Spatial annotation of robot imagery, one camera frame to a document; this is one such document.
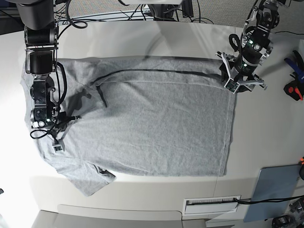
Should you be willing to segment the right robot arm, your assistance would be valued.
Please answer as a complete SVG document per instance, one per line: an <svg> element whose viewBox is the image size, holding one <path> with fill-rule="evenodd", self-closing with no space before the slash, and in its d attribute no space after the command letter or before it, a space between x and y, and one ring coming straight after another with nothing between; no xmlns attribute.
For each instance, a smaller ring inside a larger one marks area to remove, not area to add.
<svg viewBox="0 0 304 228"><path fill-rule="evenodd" d="M26 45L25 71L33 76L30 95L33 107L30 113L34 133L53 138L53 149L64 150L57 135L64 131L70 121L78 116L68 116L60 110L67 94L67 76L57 60L59 24L56 6L69 4L68 0L16 0L21 21L25 25Z"/></svg>

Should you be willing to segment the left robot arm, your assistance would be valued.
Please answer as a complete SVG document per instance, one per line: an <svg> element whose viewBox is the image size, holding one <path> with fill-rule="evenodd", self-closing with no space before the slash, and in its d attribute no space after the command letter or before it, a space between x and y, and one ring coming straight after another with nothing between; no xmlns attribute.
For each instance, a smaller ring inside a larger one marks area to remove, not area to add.
<svg viewBox="0 0 304 228"><path fill-rule="evenodd" d="M266 89L264 80L255 70L270 56L273 43L269 38L271 30L280 21L278 8L286 6L285 0L262 0L254 3L243 26L240 37L229 36L229 43L238 56L217 52L221 58L221 81L224 88L233 94L252 91L255 86Z"/></svg>

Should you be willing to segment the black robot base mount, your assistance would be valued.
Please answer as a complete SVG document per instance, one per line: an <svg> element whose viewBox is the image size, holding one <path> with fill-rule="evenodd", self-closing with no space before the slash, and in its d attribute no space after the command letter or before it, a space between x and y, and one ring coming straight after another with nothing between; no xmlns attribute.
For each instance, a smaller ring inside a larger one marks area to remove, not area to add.
<svg viewBox="0 0 304 228"><path fill-rule="evenodd" d="M149 12L144 13L144 16L153 17L155 21L176 21L173 14L181 8L181 4L148 4Z"/></svg>

